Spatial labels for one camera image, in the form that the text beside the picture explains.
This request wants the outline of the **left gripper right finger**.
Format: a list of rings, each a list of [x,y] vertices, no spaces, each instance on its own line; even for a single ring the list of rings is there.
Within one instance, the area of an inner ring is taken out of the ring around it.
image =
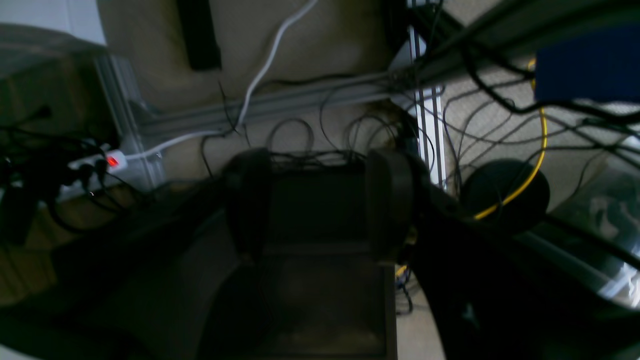
[[[366,157],[366,232],[375,262],[407,262],[418,243],[425,162],[412,153],[373,149]]]

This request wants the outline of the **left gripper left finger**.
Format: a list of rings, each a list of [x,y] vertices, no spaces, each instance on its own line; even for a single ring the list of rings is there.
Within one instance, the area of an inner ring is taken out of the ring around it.
[[[269,226],[272,183],[271,153],[252,148],[235,155],[222,171],[227,226],[240,259],[258,262]]]

